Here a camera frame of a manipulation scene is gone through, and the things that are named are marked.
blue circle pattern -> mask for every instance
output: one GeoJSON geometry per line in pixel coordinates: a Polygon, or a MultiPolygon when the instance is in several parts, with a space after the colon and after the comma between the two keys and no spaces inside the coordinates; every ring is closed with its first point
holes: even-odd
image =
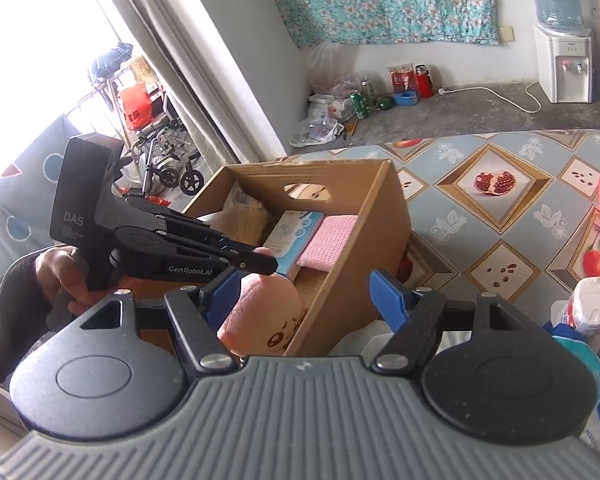
{"type": "Polygon", "coordinates": [[[64,157],[57,153],[52,153],[45,159],[42,171],[51,182],[57,182],[60,178],[60,168],[62,168],[62,160],[64,157]]]}
{"type": "Polygon", "coordinates": [[[16,242],[23,242],[31,236],[31,228],[15,216],[7,218],[7,233],[16,242]]]}

blue and white box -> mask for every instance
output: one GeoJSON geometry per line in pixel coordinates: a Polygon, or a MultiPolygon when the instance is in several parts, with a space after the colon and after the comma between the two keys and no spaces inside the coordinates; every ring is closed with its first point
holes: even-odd
{"type": "Polygon", "coordinates": [[[278,261],[276,271],[293,281],[300,267],[298,258],[320,227],[324,213],[317,211],[285,211],[264,242],[278,261]]]}

silver can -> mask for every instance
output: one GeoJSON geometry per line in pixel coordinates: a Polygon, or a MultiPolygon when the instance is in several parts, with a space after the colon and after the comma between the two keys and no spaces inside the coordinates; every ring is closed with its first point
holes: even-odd
{"type": "Polygon", "coordinates": [[[365,101],[365,106],[367,108],[375,108],[378,102],[378,95],[371,84],[371,79],[363,79],[360,81],[360,86],[362,87],[362,98],[365,101]]]}

pink plush toy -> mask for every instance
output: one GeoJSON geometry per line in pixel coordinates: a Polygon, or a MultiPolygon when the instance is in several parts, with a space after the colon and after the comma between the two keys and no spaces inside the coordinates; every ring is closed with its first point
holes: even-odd
{"type": "MultiPolygon", "coordinates": [[[[258,253],[270,254],[259,247],[258,253]]],[[[280,274],[248,274],[240,299],[218,330],[218,338],[234,354],[282,355],[300,326],[304,307],[300,295],[280,274]]]]}

red bag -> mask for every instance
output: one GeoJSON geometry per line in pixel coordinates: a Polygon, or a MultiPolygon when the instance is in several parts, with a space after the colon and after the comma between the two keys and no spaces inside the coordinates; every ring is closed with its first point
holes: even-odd
{"type": "Polygon", "coordinates": [[[151,112],[151,99],[144,83],[140,83],[118,92],[122,99],[126,127],[138,131],[154,120],[151,112]]]}

